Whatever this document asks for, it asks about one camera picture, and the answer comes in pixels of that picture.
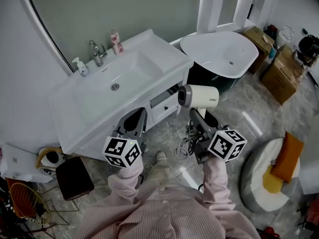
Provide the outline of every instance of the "beige pants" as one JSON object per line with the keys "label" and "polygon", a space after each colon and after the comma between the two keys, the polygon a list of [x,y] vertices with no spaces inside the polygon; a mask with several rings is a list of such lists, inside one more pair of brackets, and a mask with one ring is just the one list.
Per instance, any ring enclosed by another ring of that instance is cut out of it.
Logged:
{"label": "beige pants", "polygon": [[166,160],[160,160],[151,169],[147,180],[157,179],[160,184],[165,184],[171,179],[170,165]]}

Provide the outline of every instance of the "red object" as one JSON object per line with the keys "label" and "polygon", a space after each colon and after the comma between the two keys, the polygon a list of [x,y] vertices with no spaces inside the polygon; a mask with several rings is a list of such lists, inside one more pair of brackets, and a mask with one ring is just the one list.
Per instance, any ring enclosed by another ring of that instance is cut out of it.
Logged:
{"label": "red object", "polygon": [[319,226],[319,199],[310,203],[307,213],[307,222],[311,222],[314,225]]}
{"label": "red object", "polygon": [[[279,234],[276,234],[274,229],[272,227],[266,227],[266,229],[264,230],[265,233],[274,236],[274,237],[279,237]],[[267,239],[266,235],[262,235],[261,236],[262,239]]]}
{"label": "red object", "polygon": [[273,31],[273,32],[275,32],[275,33],[277,33],[277,31],[278,31],[278,29],[277,29],[274,25],[269,25],[267,28],[268,28],[270,31]]}

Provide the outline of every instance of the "fiducial marker cube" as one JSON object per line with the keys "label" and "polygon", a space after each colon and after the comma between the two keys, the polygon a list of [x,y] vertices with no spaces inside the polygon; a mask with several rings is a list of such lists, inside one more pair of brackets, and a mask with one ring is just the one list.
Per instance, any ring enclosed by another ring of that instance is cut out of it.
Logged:
{"label": "fiducial marker cube", "polygon": [[229,161],[238,158],[246,143],[247,140],[237,130],[219,130],[208,150],[216,157]]}
{"label": "fiducial marker cube", "polygon": [[102,151],[108,163],[118,167],[130,167],[141,153],[138,141],[110,136]]}

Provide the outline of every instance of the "tiled floor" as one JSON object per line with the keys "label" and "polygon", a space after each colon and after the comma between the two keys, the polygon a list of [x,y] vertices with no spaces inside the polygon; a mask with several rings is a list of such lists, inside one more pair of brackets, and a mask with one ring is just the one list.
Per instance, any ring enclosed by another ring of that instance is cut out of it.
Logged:
{"label": "tiled floor", "polygon": [[[300,140],[305,140],[310,128],[311,119],[319,112],[319,103],[313,84],[305,78],[298,91],[283,105],[280,106],[259,82],[257,76],[247,73],[230,91],[220,97],[219,105],[214,113],[222,123],[231,124],[248,140],[241,156],[227,163],[229,176],[228,187],[231,190],[231,200],[237,204],[236,209],[245,214],[255,227],[264,229],[272,226],[283,239],[309,238],[307,231],[301,231],[297,236],[297,223],[300,214],[296,213],[300,203],[305,200],[301,194],[300,185],[296,194],[280,210],[267,214],[253,214],[245,208],[240,200],[238,184],[244,161],[251,151],[259,144],[279,136],[284,136],[285,131],[293,133]],[[176,159],[174,151],[178,142],[184,137],[185,125],[188,120],[186,110],[178,116],[171,115],[158,125],[145,133],[145,143],[148,145],[144,154],[144,175],[147,175],[155,164],[156,153],[161,150],[166,153],[172,165],[173,180],[183,185],[197,188],[203,181],[201,166],[196,162],[194,155],[186,159]],[[110,194],[107,178],[117,168],[110,167],[106,162],[84,158],[84,163],[90,173],[96,188],[91,193],[75,200],[80,211],[63,213],[62,216],[71,225],[54,228],[57,238],[74,238],[79,223],[86,207]],[[46,189],[56,184],[55,181],[45,185]],[[58,188],[46,194],[52,199],[55,207],[60,210],[72,210],[71,202],[63,200]]]}

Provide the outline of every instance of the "wire basket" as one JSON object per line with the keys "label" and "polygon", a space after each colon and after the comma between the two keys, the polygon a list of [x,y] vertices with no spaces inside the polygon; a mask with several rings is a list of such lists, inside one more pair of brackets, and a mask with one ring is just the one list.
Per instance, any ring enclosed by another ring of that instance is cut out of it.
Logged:
{"label": "wire basket", "polygon": [[19,218],[44,225],[50,221],[50,212],[42,198],[27,185],[16,182],[10,188],[13,209]]}

